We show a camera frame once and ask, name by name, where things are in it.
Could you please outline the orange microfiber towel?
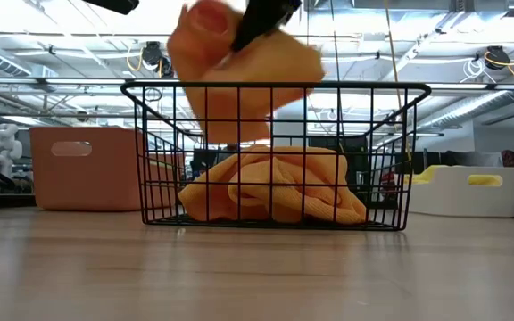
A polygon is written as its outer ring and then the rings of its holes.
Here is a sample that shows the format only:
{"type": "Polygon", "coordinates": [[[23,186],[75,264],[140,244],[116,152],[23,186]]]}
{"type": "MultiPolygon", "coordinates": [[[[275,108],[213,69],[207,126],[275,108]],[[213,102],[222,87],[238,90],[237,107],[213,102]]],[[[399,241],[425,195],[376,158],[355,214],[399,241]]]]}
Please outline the orange microfiber towel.
{"type": "Polygon", "coordinates": [[[347,186],[346,174],[346,158],[326,148],[254,145],[211,167],[178,198],[197,221],[361,224],[366,207],[347,186]]]}
{"type": "Polygon", "coordinates": [[[241,20],[220,0],[197,0],[183,6],[167,43],[172,67],[212,144],[268,138],[266,117],[307,93],[280,83],[318,83],[325,75],[316,48],[278,29],[232,51],[241,20]]]}

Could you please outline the yellow microfiber towel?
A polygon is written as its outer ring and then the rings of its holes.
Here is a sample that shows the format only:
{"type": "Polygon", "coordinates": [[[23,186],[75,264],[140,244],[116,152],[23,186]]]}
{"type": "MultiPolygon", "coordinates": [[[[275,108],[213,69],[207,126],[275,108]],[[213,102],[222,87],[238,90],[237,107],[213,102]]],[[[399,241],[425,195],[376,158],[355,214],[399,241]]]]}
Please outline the yellow microfiber towel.
{"type": "Polygon", "coordinates": [[[446,165],[431,165],[425,170],[423,170],[420,174],[412,174],[406,175],[404,177],[404,184],[412,184],[412,185],[424,185],[428,184],[432,181],[435,176],[435,173],[438,169],[446,168],[446,165]]]}
{"type": "Polygon", "coordinates": [[[496,175],[470,175],[468,176],[468,184],[473,186],[493,186],[502,185],[502,177],[496,175]]]}

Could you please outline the black monitor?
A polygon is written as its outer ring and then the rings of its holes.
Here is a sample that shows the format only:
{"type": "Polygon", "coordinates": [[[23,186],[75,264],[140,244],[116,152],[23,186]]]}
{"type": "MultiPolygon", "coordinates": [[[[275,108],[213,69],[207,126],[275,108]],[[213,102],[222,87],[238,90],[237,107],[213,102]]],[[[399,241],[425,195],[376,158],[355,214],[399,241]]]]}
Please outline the black monitor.
{"type": "Polygon", "coordinates": [[[309,139],[309,146],[341,153],[347,161],[346,180],[349,184],[357,184],[358,176],[368,171],[369,149],[364,136],[314,136],[309,139]]]}

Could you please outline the white robot figurine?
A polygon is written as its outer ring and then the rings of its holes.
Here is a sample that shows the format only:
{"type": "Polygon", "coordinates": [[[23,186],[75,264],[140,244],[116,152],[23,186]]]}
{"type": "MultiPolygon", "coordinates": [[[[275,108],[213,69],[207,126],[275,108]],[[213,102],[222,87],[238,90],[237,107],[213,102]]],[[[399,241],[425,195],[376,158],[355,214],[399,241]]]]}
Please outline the white robot figurine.
{"type": "Polygon", "coordinates": [[[0,174],[11,177],[13,162],[22,156],[22,143],[15,139],[19,127],[15,124],[0,124],[0,174]]]}

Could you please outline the white plastic basket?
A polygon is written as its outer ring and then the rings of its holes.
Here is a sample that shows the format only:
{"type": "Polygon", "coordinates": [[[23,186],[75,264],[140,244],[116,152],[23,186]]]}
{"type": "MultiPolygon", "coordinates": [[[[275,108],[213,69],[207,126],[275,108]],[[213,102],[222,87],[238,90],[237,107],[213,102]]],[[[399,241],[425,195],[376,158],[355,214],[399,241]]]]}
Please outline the white plastic basket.
{"type": "Polygon", "coordinates": [[[428,184],[404,186],[410,189],[411,212],[450,217],[514,217],[514,168],[446,166],[438,169],[428,184]],[[502,185],[469,185],[468,176],[475,174],[501,176],[502,185]]]}

